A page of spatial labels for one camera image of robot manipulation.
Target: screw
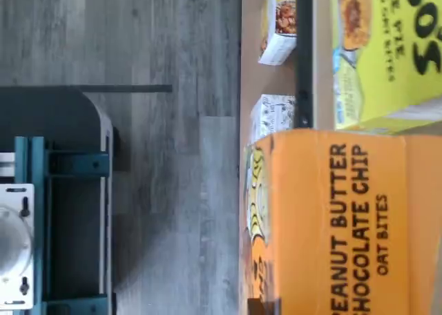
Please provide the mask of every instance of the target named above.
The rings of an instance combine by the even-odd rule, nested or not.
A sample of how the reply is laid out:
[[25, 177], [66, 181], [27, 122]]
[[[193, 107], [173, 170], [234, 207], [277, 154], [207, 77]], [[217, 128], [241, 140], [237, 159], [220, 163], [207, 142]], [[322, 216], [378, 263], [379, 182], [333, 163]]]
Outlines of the screw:
[[28, 291], [29, 291], [28, 279], [26, 277], [23, 277], [21, 279], [20, 293], [25, 296], [26, 294], [28, 294]]

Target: cardboard box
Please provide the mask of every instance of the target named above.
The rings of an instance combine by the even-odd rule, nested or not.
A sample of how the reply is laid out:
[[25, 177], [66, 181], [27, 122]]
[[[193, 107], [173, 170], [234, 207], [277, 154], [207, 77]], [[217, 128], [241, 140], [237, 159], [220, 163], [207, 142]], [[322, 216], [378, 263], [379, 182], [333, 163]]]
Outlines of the cardboard box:
[[250, 143], [294, 127], [295, 97], [262, 94], [251, 112]]
[[331, 0], [336, 128], [442, 120], [442, 0]]
[[296, 0], [265, 0], [259, 63], [284, 63], [296, 47], [296, 29]]
[[442, 137], [311, 130], [249, 147], [251, 314], [442, 314], [441, 150]]

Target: gray wood floor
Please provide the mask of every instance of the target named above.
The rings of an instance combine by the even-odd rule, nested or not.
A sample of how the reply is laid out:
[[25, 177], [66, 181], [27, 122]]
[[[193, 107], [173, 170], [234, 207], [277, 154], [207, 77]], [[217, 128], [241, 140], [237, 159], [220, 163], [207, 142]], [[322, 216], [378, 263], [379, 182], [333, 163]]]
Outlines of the gray wood floor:
[[240, 0], [0, 0], [0, 84], [172, 84], [96, 94], [122, 138], [118, 314], [238, 307]]

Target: white electrical plate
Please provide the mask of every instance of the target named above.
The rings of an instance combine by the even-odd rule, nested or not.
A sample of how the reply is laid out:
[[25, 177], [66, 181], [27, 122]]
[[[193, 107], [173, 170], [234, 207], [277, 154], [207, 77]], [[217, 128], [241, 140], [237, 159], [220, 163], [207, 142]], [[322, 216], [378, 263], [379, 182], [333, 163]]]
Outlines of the white electrical plate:
[[31, 309], [34, 305], [34, 185], [0, 184], [0, 231], [3, 238], [0, 238], [3, 254], [0, 255], [0, 311]]

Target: metal frame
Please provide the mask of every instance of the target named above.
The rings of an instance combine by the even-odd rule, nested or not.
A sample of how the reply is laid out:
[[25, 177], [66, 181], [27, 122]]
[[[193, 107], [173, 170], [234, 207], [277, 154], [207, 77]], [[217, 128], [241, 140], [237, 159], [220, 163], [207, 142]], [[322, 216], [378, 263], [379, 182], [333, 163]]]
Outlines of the metal frame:
[[172, 93], [172, 85], [54, 85], [0, 86], [0, 91], [12, 90], [77, 90], [83, 93]]
[[107, 152], [80, 153], [53, 151], [43, 137], [15, 138], [15, 183], [33, 184], [35, 188], [34, 216], [34, 308], [14, 311], [14, 315], [46, 315], [49, 307], [66, 307], [69, 314], [107, 314], [108, 301], [113, 296], [100, 295], [74, 300], [47, 300], [50, 295], [51, 264], [51, 185], [53, 178], [107, 178]]
[[313, 127], [313, 0], [296, 0], [298, 15], [296, 123]]

